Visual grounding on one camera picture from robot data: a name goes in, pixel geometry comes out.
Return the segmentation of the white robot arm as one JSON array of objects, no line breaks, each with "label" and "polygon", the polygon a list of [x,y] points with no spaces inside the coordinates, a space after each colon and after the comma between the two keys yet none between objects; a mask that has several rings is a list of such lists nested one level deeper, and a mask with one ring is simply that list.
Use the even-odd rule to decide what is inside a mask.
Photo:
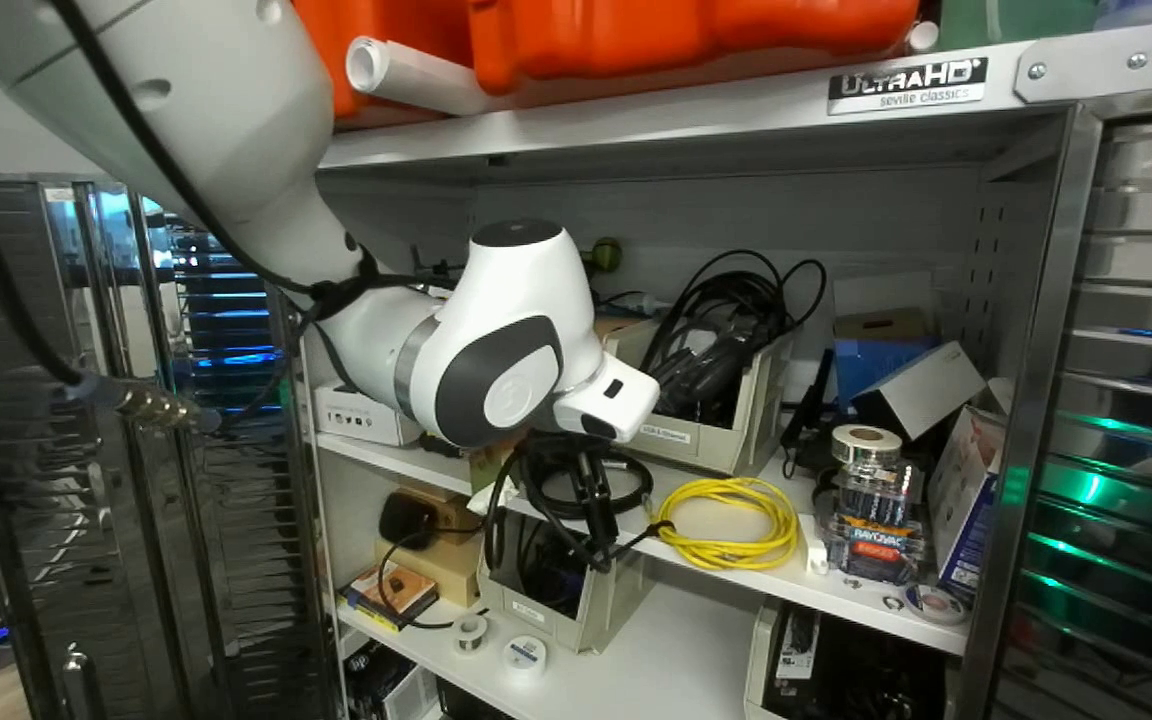
[{"label": "white robot arm", "polygon": [[0,92],[200,220],[313,319],[341,380],[448,442],[528,426],[624,442],[660,401],[594,337],[566,227],[470,230],[442,296],[343,227],[316,182],[331,78],[293,0],[0,0]]}]

